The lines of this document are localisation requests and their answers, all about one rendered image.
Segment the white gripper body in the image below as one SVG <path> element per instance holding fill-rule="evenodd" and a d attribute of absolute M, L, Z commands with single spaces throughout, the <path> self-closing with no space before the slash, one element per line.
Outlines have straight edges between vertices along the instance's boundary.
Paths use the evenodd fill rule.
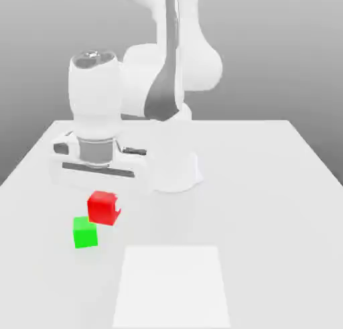
<path fill-rule="evenodd" d="M 59 186 L 115 194 L 148 194 L 151 191 L 144 157 L 123 157 L 107 168 L 91 168 L 80 161 L 50 157 L 48 166 L 52 181 Z"/>

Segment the small red cube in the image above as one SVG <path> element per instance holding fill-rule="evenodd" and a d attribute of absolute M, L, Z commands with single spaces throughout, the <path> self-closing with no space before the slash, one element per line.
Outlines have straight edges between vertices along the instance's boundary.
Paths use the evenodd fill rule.
<path fill-rule="evenodd" d="M 118 197 L 111 192 L 94 191 L 87 200 L 88 219 L 96 224 L 113 226 L 121 213 L 116 208 Z"/>

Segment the small green cube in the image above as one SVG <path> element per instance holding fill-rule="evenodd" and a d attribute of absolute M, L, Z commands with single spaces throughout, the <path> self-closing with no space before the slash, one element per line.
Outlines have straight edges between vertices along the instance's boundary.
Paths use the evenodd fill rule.
<path fill-rule="evenodd" d="M 95 223 L 90 222 L 87 216 L 74 217 L 73 238 L 76 249 L 97 246 L 98 237 Z"/>

